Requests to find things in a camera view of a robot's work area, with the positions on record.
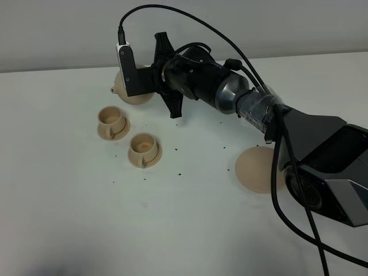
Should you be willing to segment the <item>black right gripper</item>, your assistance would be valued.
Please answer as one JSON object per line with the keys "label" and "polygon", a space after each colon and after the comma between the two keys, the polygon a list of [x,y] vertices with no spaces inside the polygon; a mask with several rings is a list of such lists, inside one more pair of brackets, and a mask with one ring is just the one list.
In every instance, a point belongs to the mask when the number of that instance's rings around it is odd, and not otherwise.
{"label": "black right gripper", "polygon": [[182,103],[186,97],[202,100],[218,111],[229,114],[220,107],[220,96],[230,81],[230,69],[216,63],[199,45],[192,43],[186,52],[175,52],[166,32],[155,34],[155,68],[153,80],[156,91],[166,104],[170,118],[182,117]]}

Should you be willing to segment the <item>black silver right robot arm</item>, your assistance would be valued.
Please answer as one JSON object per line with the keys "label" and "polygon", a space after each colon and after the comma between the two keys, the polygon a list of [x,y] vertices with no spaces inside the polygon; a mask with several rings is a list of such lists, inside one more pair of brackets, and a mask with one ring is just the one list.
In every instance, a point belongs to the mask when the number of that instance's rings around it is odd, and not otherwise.
{"label": "black silver right robot arm", "polygon": [[171,118],[182,115],[182,101],[189,98],[238,115],[260,130],[267,142],[281,134],[278,168],[293,198],[343,224],[367,224],[365,128],[285,105],[241,61],[218,64],[202,44],[174,49],[166,33],[157,33],[155,39],[153,79]]}

